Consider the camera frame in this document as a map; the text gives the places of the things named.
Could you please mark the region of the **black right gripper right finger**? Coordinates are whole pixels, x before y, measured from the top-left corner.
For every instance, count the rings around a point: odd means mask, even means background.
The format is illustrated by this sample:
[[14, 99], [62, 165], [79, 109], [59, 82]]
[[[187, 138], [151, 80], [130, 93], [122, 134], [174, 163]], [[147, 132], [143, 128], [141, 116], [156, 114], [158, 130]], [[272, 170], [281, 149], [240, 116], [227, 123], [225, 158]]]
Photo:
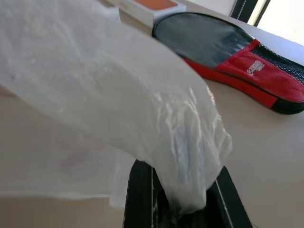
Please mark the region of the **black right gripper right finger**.
[[195, 212], [190, 220], [191, 228], [251, 228], [252, 224], [243, 203], [224, 167], [216, 181], [207, 190], [207, 205]]

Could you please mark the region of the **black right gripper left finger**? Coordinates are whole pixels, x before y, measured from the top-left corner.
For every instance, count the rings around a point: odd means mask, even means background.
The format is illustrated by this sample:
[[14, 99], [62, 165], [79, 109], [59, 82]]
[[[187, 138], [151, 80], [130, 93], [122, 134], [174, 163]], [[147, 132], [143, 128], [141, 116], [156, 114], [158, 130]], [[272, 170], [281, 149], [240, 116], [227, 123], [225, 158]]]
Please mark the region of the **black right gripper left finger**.
[[167, 197], [153, 167], [136, 160], [131, 168], [124, 228], [177, 228]]

